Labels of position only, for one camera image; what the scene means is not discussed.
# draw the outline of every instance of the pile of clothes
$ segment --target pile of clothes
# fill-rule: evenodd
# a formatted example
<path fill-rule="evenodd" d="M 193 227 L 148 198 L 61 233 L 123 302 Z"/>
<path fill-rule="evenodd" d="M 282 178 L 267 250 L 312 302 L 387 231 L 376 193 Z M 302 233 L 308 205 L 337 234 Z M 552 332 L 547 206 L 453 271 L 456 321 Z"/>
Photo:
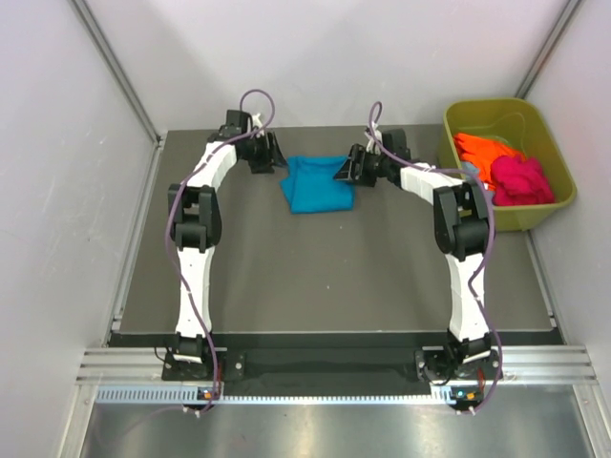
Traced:
<path fill-rule="evenodd" d="M 478 174 L 497 206 L 554 203 L 554 193 L 535 158 L 500 141 L 457 134 L 454 145 L 465 170 Z"/>

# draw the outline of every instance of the blue cloth in bin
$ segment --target blue cloth in bin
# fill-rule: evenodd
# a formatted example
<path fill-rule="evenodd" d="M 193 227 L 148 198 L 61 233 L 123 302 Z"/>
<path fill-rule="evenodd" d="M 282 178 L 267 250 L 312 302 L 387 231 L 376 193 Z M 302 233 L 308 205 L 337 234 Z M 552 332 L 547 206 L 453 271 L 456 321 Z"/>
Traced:
<path fill-rule="evenodd" d="M 280 182 L 291 213 L 323 213 L 352 210 L 354 187 L 333 176 L 346 156 L 289 157 L 288 177 Z"/>

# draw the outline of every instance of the pink cloth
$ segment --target pink cloth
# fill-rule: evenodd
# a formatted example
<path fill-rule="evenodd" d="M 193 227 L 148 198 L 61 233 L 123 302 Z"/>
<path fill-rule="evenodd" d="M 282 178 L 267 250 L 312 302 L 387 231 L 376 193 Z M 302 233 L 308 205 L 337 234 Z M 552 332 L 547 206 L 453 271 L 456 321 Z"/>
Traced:
<path fill-rule="evenodd" d="M 554 193 L 538 160 L 501 156 L 493 162 L 491 171 L 496 185 L 494 205 L 554 203 Z"/>

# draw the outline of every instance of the white wall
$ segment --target white wall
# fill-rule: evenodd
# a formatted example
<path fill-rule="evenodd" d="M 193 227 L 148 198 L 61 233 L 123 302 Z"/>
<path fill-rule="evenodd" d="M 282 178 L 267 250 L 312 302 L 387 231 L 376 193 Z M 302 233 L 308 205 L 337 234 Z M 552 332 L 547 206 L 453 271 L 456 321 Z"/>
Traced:
<path fill-rule="evenodd" d="M 565 0 L 89 0 L 158 130 L 216 128 L 252 87 L 277 126 L 438 123 L 513 95 Z M 248 109 L 263 109 L 263 103 Z"/>
<path fill-rule="evenodd" d="M 611 405 L 611 2 L 584 2 L 529 99 L 578 187 L 535 231 L 570 337 L 586 344 Z"/>
<path fill-rule="evenodd" d="M 69 2 L 0 2 L 0 17 L 0 455 L 46 457 L 152 143 Z"/>

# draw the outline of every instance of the laundry basket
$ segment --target laundry basket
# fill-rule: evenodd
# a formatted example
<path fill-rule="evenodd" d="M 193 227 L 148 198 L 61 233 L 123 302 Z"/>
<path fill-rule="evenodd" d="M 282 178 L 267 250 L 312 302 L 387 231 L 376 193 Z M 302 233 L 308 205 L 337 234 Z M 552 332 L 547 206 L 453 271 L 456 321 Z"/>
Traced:
<path fill-rule="evenodd" d="M 540 112 L 519 98 L 465 100 L 454 103 L 444 114 L 444 133 L 439 145 L 439 163 L 460 169 L 453 136 L 458 133 L 499 140 L 535 157 L 541 163 L 555 203 L 541 205 L 495 206 L 497 231 L 526 231 L 537 226 L 575 198 L 577 189 L 558 146 Z"/>

